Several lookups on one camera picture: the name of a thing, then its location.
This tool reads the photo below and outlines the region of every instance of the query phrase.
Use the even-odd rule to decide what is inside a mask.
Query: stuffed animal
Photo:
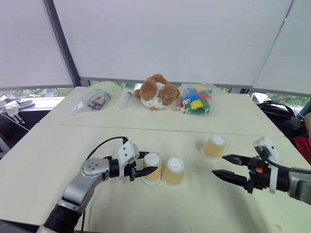
[[[141,88],[134,92],[134,97],[151,110],[156,110],[168,108],[179,94],[177,87],[169,84],[162,75],[155,74],[144,81]]]

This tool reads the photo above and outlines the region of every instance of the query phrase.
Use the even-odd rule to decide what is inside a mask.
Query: black cable
[[[121,139],[123,140],[123,144],[124,144],[125,142],[127,142],[127,140],[128,140],[127,137],[124,137],[124,136],[112,137],[112,138],[110,138],[110,139],[107,139],[106,141],[103,141],[101,144],[99,144],[97,147],[95,147],[95,149],[92,150],[92,152],[88,155],[88,157],[86,158],[86,160],[88,160],[88,159],[92,156],[92,154],[94,154],[94,152],[95,152],[100,146],[102,146],[102,145],[105,144],[106,142],[109,142],[109,141],[111,141],[111,140],[118,139],[118,138],[121,138]]]
[[[84,210],[83,216],[82,216],[82,226],[81,226],[81,233],[83,233],[83,228],[84,228],[84,221],[86,219],[86,211]]]
[[[127,137],[124,137],[124,136],[112,137],[112,138],[110,138],[110,139],[107,139],[107,140],[103,141],[101,144],[99,144],[97,147],[95,147],[95,149],[92,150],[92,152],[88,155],[88,157],[86,158],[86,160],[88,160],[88,159],[92,156],[92,154],[94,154],[94,152],[95,152],[100,146],[102,146],[102,145],[105,144],[106,142],[109,142],[109,141],[111,141],[111,140],[118,139],[118,138],[122,139],[123,144],[126,143],[126,142],[128,141]],[[82,226],[81,226],[81,231],[80,231],[81,233],[83,233],[85,218],[86,218],[86,212],[85,212],[85,210],[84,210],[83,216],[82,216]]]
[[[298,172],[298,173],[304,173],[304,174],[310,174],[311,175],[311,170],[303,170],[303,169],[299,169],[299,168],[286,167],[286,166],[282,166],[282,165],[276,164],[275,162],[272,162],[270,159],[268,159],[267,155],[264,155],[263,159],[265,161],[267,161],[269,164],[271,164],[271,165],[273,165],[273,166],[275,166],[277,168],[284,169],[284,170],[287,170],[287,171],[292,171],[292,172]]]

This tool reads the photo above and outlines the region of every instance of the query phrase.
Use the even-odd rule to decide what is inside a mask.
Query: plastic bag
[[[115,84],[104,81],[89,86],[72,108],[71,114],[76,114],[84,109],[101,110],[107,106],[115,93]]]
[[[213,98],[219,93],[220,90],[210,83],[182,83],[181,95],[177,102],[176,111],[202,116],[215,113]]]

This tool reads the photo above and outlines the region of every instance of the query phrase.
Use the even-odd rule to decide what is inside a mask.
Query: yellow block
[[[197,109],[197,108],[203,107],[203,104],[200,100],[196,100],[196,101],[191,102],[190,106],[192,109]]]
[[[204,88],[200,87],[198,84],[193,84],[192,86],[193,86],[193,88],[195,88],[199,92],[205,90]]]

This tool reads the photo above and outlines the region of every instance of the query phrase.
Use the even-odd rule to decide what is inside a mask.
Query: white table
[[[101,183],[86,210],[85,230],[106,233],[307,233],[311,206],[286,193],[243,188],[221,181],[213,169],[247,176],[247,168],[211,162],[200,148],[209,133],[107,128],[38,123],[0,161],[0,219],[42,224],[90,151],[107,138],[125,135],[140,150],[158,152],[163,162],[178,156],[185,180],[176,189],[148,186],[140,179]],[[255,156],[255,135],[222,134],[225,154]],[[310,168],[283,136],[271,136],[285,166]],[[94,157],[116,156],[111,141]]]
[[[247,95],[219,94],[215,98],[216,116],[178,114],[174,109],[152,111],[134,99],[129,108],[118,103],[127,91],[117,90],[112,101],[100,111],[84,111],[70,116],[84,88],[77,87],[40,122],[66,125],[100,126],[148,130],[283,136],[282,132]]]

